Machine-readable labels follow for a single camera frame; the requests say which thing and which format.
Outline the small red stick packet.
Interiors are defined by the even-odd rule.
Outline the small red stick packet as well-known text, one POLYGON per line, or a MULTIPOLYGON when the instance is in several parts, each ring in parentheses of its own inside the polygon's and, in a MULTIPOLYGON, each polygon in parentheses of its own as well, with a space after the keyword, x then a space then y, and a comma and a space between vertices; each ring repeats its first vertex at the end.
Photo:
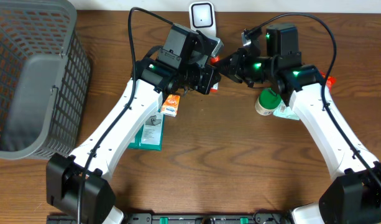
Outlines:
POLYGON ((216 67, 216 63, 220 61, 220 57, 216 56, 211 59, 211 65, 214 67, 214 71, 216 72, 216 78, 218 79, 217 82, 211 87, 211 92, 216 93, 219 89, 219 82, 221 81, 221 75, 218 72, 218 69, 216 67))

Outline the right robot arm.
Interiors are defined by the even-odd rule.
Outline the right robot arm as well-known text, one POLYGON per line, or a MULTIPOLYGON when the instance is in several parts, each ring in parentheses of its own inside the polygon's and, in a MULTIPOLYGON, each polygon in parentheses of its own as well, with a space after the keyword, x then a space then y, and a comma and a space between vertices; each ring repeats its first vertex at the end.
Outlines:
POLYGON ((318 202, 293 209, 291 222, 381 223, 381 163, 339 112, 320 71, 302 63, 297 28, 290 23, 268 26, 266 56, 260 54, 261 32, 245 30, 243 47, 214 65, 237 83, 269 81, 323 155, 332 184, 318 202))

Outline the small orange carton box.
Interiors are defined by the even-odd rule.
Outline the small orange carton box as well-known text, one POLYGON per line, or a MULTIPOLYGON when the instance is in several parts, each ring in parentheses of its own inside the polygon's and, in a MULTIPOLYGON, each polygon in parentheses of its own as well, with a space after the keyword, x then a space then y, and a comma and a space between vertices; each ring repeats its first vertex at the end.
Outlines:
POLYGON ((180 95, 169 95, 164 101, 160 112, 164 115, 175 117, 178 113, 180 95))

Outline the pale green tissue pack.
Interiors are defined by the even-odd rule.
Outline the pale green tissue pack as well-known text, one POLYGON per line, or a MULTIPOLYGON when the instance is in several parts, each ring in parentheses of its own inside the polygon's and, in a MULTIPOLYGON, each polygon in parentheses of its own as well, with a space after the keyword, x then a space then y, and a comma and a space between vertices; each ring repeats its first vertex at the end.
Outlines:
POLYGON ((292 119, 296 121, 300 120, 299 116, 296 115, 289 106, 286 106, 283 100, 275 109, 275 111, 273 112, 273 115, 279 118, 292 119))

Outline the red snack bag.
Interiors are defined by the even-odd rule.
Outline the red snack bag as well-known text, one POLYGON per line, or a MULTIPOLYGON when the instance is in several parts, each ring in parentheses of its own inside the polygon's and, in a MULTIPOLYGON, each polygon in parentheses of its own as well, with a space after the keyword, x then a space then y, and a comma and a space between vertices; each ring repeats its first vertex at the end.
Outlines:
MULTIPOLYGON (((326 79, 326 74, 324 72, 322 72, 322 71, 319 71, 319 73, 320 73, 320 76, 321 76, 319 82, 323 83, 325 81, 325 79, 326 79)), ((332 77, 332 76, 328 77, 328 79, 326 81, 326 86, 328 87, 329 91, 331 91, 331 89, 334 86, 334 84, 336 83, 336 81, 337 80, 336 80, 335 77, 332 77)))

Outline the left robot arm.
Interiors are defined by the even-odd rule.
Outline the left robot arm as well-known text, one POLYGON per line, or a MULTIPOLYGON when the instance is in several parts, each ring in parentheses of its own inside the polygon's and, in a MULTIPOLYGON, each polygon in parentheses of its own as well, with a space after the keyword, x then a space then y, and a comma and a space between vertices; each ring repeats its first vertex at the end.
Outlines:
POLYGON ((134 63, 124 93, 92 135, 69 156, 50 158, 47 203, 78 223, 121 223, 109 184, 121 156, 168 96, 181 88, 210 92, 221 77, 209 60, 222 47, 215 36, 173 24, 165 43, 134 63))

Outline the green lid seasoning jar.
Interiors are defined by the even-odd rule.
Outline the green lid seasoning jar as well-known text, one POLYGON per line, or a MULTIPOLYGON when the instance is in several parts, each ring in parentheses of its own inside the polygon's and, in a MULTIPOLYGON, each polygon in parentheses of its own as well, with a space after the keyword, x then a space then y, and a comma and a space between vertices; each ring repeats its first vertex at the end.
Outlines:
POLYGON ((255 102, 255 110, 262 116, 271 115, 279 106, 282 99, 271 88, 264 89, 255 102))

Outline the green white packet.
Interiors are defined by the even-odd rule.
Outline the green white packet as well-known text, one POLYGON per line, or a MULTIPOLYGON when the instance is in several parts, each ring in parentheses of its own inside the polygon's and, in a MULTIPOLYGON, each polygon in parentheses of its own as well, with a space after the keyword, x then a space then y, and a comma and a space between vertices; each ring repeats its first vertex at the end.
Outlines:
POLYGON ((161 112, 158 111, 152 114, 139 129, 128 148, 161 151, 164 121, 165 115, 161 112))

